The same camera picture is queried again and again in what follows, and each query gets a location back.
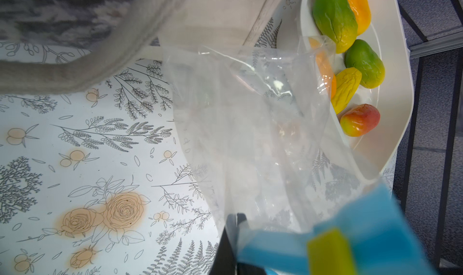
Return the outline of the yellow mango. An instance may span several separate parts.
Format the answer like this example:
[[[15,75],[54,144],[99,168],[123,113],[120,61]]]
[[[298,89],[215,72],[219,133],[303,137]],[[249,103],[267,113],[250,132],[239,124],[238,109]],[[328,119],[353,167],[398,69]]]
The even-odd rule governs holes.
[[[350,103],[357,91],[362,73],[356,68],[346,68],[336,76],[336,92],[331,98],[331,103],[336,114],[341,113]]]

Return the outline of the clear zip-top bag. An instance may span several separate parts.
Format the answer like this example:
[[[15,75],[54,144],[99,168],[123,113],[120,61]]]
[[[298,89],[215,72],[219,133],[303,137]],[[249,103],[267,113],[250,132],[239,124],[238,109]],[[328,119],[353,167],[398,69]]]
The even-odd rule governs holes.
[[[322,44],[332,63],[334,43]],[[293,275],[433,275],[387,186],[322,150],[333,110],[308,38],[295,50],[166,46],[174,122],[238,263]]]

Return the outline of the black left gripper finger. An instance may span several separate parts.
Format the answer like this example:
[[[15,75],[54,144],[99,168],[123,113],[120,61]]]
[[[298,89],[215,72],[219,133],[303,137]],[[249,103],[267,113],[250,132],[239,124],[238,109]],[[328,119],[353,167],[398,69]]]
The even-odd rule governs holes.
[[[210,275],[245,275],[245,265],[235,256],[238,226],[247,220],[243,213],[227,216]]]

